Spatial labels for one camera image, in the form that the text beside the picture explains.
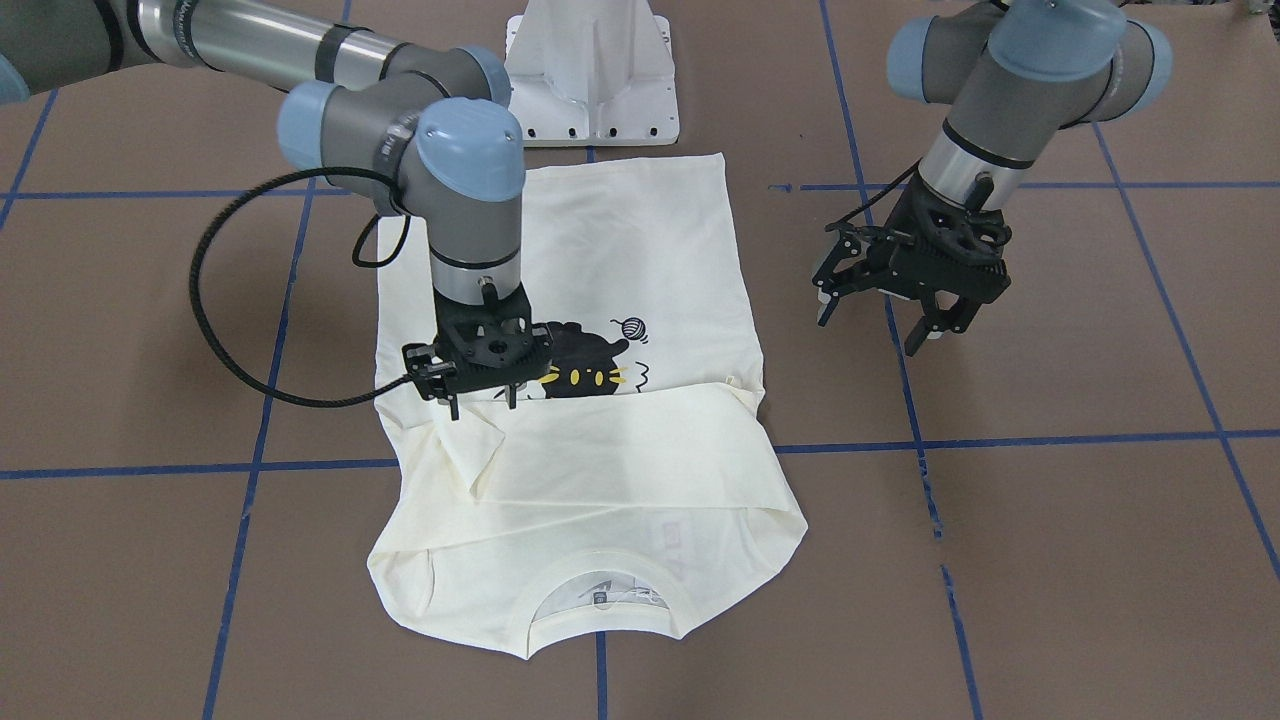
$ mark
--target white bracket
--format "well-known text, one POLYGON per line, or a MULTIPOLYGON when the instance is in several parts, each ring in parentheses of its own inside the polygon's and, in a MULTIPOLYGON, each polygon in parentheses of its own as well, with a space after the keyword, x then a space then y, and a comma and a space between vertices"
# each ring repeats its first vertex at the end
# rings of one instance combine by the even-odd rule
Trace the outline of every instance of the white bracket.
POLYGON ((671 23, 648 0, 529 0, 507 22, 511 111, 525 145, 671 145, 671 23))

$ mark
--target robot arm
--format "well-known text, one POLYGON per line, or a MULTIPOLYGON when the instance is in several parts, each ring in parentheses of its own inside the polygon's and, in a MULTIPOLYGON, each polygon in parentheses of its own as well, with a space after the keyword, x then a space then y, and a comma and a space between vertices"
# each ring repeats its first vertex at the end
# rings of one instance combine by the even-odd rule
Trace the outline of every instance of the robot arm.
POLYGON ((438 334, 404 348, 425 400, 456 415, 460 393, 507 387, 513 406, 515 387, 548 372, 550 336, 520 281, 524 145, 497 56, 255 0, 0 0, 0 102, 152 61, 289 90, 276 124, 289 163, 372 170, 392 187, 329 182, 379 215, 426 219, 438 334))
POLYGON ((883 227, 828 225, 836 242, 813 278, 819 324, 842 296, 874 288, 920 302, 908 355, 968 329, 1010 284, 1001 208, 1053 133, 1147 105, 1171 56, 1160 31, 1105 0, 984 4, 908 23, 890 47, 890 85, 951 111, 883 227), (957 300, 941 307, 938 292, 957 300))

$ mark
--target black cable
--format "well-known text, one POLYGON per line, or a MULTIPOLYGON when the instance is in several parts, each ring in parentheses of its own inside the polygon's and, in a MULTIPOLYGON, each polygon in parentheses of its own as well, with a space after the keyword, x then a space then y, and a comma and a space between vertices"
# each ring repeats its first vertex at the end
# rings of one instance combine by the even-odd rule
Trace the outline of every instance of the black cable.
POLYGON ((859 213, 865 213, 867 209, 869 209, 872 205, 879 202, 881 200, 884 200, 886 195, 888 195, 890 192, 893 192, 893 190, 897 188, 897 186, 902 184, 902 182, 906 181, 906 178, 911 177, 911 173, 914 173, 915 169, 919 168, 919 167, 920 167, 920 161, 919 160, 911 163, 911 167, 908 168, 908 169, 905 169, 905 170, 902 170, 902 174, 900 174, 896 178, 893 178, 884 187, 884 190, 881 190, 879 192, 877 192, 876 195, 873 195, 870 200, 868 200, 867 202, 863 202, 860 206, 850 210, 844 218, 841 218, 841 219, 838 219, 838 220, 836 220, 833 223, 828 223, 827 227, 823 228, 823 229, 826 229, 826 232, 831 232, 831 231, 836 229, 836 225, 838 225, 841 223, 847 223, 849 219, 852 218, 854 215, 856 215, 859 213))
POLYGON ((360 231, 360 237, 356 238, 356 246, 351 249, 351 263, 357 268, 370 269, 385 268, 387 265, 390 265, 392 260, 399 256, 399 251, 404 249, 404 240, 408 238, 408 224, 411 220, 408 215, 403 215, 403 218, 404 225, 401 228, 401 238, 396 241, 396 250, 392 250, 392 254, 388 255, 385 260, 361 260, 360 251, 365 249, 365 241, 369 240, 369 233, 374 232, 374 228, 378 227, 378 220, 383 219, 381 215, 374 215, 370 218, 365 229, 360 231))
MULTIPOLYGON (((218 360, 220 360, 221 364, 228 370, 230 370, 233 375, 239 378, 241 382, 261 392, 262 395, 293 405, 302 405, 303 407, 347 407, 351 405, 367 402, 378 397, 379 395, 383 395, 384 392, 388 392, 396 387, 399 387, 410 382, 412 378, 406 373, 404 375, 387 383, 385 386, 378 389, 366 392, 364 395, 357 395, 353 397, 346 397, 342 400, 315 400, 311 397, 302 397, 298 395, 292 395, 288 392, 279 391, 274 387, 270 387, 255 379, 252 375, 244 372, 244 369, 241 368, 239 364, 236 363, 236 360, 232 359, 230 354, 227 352, 227 348, 223 347, 223 343, 218 340, 218 336, 214 334, 214 328, 212 325, 209 324, 209 316, 205 314, 205 306, 200 297, 200 272, 205 264, 205 255, 209 254, 209 246, 212 245, 214 238, 218 236, 218 232, 223 228, 223 225, 227 224, 227 220, 229 220, 232 215, 234 215, 241 208, 250 204, 252 200, 261 197, 262 195, 266 195, 268 192, 280 186, 285 186, 292 182, 297 182, 300 179, 315 178, 321 176, 344 176, 344 177, 366 178, 388 186, 392 190, 392 195, 399 193, 394 181, 392 181, 390 178, 388 178, 381 173, 375 173, 365 168, 342 168, 342 167, 315 168, 310 170, 298 170, 296 173, 289 173, 287 176, 280 176, 273 181, 268 181, 233 200, 230 205, 224 208, 223 211, 219 213, 218 217, 215 217, 211 223, 209 223, 209 227, 205 228, 205 234, 201 236, 200 245, 196 246, 196 255, 191 259, 191 274, 188 275, 187 292, 191 296, 191 311, 196 315, 196 324, 200 325, 200 332, 205 336, 205 341, 209 343, 210 350, 214 351, 214 355, 218 356, 218 360)), ((401 237, 401 245, 403 245, 403 242, 404 238, 401 237)), ((387 261, 389 263, 392 259, 394 259, 394 254, 387 261)))

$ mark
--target white plastic base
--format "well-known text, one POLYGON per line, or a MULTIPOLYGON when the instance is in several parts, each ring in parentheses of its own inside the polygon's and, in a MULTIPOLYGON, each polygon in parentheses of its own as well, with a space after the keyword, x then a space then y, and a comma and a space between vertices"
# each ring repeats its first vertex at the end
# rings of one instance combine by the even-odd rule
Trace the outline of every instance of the white plastic base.
POLYGON ((507 73, 526 146, 680 137, 671 23, 646 0, 530 0, 507 23, 507 73))

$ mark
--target blue joint cap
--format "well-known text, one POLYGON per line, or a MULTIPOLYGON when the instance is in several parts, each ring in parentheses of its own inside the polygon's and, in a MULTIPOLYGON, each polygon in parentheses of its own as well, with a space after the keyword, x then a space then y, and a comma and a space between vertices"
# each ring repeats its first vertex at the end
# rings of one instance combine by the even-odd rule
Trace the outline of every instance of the blue joint cap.
POLYGON ((447 97, 422 110, 413 138, 426 169, 460 195, 502 202, 525 188, 520 120, 489 100, 447 97))
POLYGON ((1111 61, 1125 24, 1107 0, 1020 0, 996 23, 987 50, 1015 76, 1073 82, 1111 61))
POLYGON ((280 152, 300 170, 323 167, 320 128, 324 109, 337 85, 308 79, 289 91, 275 119, 275 140, 280 152))
POLYGON ((1160 97, 1160 94, 1165 91, 1165 86, 1169 85, 1169 78, 1174 74, 1174 49, 1169 45, 1169 38, 1160 29, 1138 20, 1129 20, 1130 23, 1142 28, 1151 38, 1151 79, 1147 82, 1147 90, 1142 91, 1142 97, 1133 104, 1117 118, 1123 118, 1129 113, 1137 113, 1147 105, 1160 97))
POLYGON ((31 88, 27 81, 22 79, 22 73, 13 67, 9 58, 0 55, 0 105, 24 102, 29 97, 31 88))
POLYGON ((484 78, 489 82, 489 99, 503 108, 509 106, 511 76, 507 74, 507 68, 503 67, 502 60, 486 47, 480 47, 479 45, 463 45, 458 50, 471 55, 480 65, 480 69, 484 70, 484 78))
POLYGON ((908 20, 888 46, 886 74, 899 97, 928 102, 924 99, 924 40, 936 17, 908 20))

